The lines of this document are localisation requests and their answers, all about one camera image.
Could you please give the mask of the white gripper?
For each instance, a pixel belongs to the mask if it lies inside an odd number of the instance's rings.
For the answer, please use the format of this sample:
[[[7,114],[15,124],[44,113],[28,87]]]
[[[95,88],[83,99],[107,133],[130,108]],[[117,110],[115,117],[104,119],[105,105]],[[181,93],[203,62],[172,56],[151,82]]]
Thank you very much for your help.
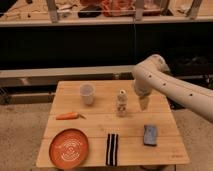
[[[140,97],[139,98],[140,109],[142,111],[146,110],[149,104],[148,96],[152,92],[152,87],[148,83],[139,80],[135,80],[133,82],[133,87],[135,93]]]

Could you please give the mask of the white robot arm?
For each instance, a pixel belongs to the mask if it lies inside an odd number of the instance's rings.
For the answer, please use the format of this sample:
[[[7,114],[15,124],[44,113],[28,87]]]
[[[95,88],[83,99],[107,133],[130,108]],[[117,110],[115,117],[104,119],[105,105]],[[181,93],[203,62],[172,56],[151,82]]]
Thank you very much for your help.
[[[164,58],[153,54],[133,67],[134,90],[148,96],[153,89],[213,123],[213,90],[179,80],[166,74]]]

